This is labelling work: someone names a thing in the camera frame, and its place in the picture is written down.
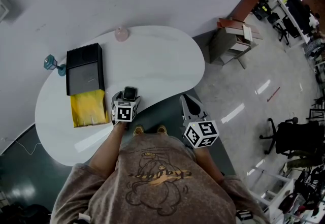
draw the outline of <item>black office chair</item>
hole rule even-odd
[[[280,23],[274,25],[273,28],[277,29],[281,34],[279,41],[281,42],[284,37],[286,40],[286,45],[289,45],[289,35],[291,35],[293,38],[297,38],[299,36],[299,32],[287,15],[282,19],[282,22],[285,28],[282,28]]]
[[[268,121],[272,124],[273,135],[270,137],[259,136],[260,139],[272,139],[269,150],[264,151],[265,154],[271,152],[274,144],[276,153],[289,156],[294,150],[314,153],[323,143],[324,130],[319,126],[318,121],[297,124],[298,118],[294,117],[280,123],[278,131],[276,131],[273,120],[269,118]]]

